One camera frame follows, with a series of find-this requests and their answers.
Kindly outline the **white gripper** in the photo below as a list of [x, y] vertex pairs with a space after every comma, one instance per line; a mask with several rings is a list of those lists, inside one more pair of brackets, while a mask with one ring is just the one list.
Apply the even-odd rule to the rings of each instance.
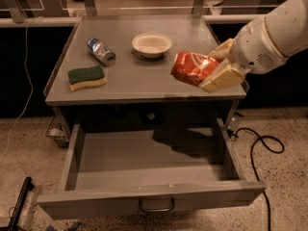
[[208, 56], [221, 63], [199, 84], [207, 92], [232, 88], [241, 84], [249, 71], [266, 74], [288, 60], [273, 43], [265, 16], [251, 20], [234, 39], [229, 38]]

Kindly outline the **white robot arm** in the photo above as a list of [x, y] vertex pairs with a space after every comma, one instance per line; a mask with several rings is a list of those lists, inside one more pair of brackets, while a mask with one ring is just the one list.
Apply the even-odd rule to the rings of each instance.
[[250, 74], [266, 74], [308, 48], [308, 0], [287, 0], [253, 18], [209, 56], [219, 61], [199, 87], [207, 92], [241, 84]]

